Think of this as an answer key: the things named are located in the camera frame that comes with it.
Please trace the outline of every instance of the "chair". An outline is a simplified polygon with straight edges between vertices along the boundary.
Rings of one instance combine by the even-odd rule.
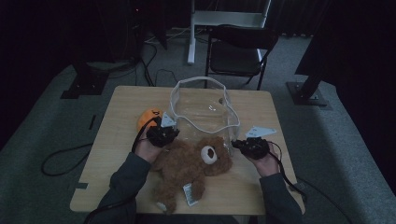
[[[219,25],[209,32],[205,76],[209,74],[253,77],[260,74],[262,85],[267,57],[278,40],[278,34],[266,28]],[[260,58],[258,49],[266,50]]]

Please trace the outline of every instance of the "vr controller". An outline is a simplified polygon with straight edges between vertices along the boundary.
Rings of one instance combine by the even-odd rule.
[[[253,160],[258,160],[267,155],[270,151],[268,142],[260,137],[249,137],[247,140],[232,141],[233,147],[239,148],[241,153]]]
[[[150,143],[156,147],[164,147],[172,143],[180,131],[173,129],[173,127],[162,127],[160,117],[157,117],[154,121],[157,125],[149,127],[146,133]]]

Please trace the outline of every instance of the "sleeve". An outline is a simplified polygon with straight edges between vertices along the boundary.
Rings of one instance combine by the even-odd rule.
[[[286,189],[281,174],[269,175],[260,179],[262,196],[266,210],[266,223],[303,223],[300,206]]]
[[[120,169],[110,178],[110,189],[99,203],[98,208],[119,203],[136,195],[146,183],[150,164],[142,158],[130,153]],[[130,224],[134,223],[136,201],[114,207],[96,214],[92,224]]]

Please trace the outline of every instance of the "brown teddy bear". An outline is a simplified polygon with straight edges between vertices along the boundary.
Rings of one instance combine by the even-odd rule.
[[[176,194],[191,184],[191,197],[198,201],[205,191],[205,176],[220,175],[232,167],[221,137],[204,138],[195,146],[175,139],[153,163],[152,171],[161,171],[163,181],[157,188],[157,204],[166,214],[175,212]]]

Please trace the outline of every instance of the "wooden table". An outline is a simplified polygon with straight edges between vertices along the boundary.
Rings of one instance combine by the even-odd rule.
[[[131,151],[140,115],[152,107],[166,110],[171,90],[172,88],[135,86],[119,86],[115,89],[79,180],[80,185],[85,183],[88,186],[76,189],[70,203],[73,211],[90,212],[97,207],[108,191],[111,175],[119,169]],[[213,90],[184,88],[183,91],[197,97],[207,97]],[[276,129],[276,133],[265,138],[282,148],[286,175],[295,183],[296,178],[271,94],[266,91],[228,92],[233,109],[241,120],[239,139],[246,139],[245,133],[253,125]],[[253,164],[236,149],[233,167],[228,173],[206,178],[206,190],[198,204],[188,207],[182,189],[180,190],[176,214],[264,215],[259,178]],[[154,200],[154,190],[160,181],[158,173],[148,174],[145,186],[136,197],[138,213],[162,212]],[[291,195],[304,211],[302,197],[295,192]]]

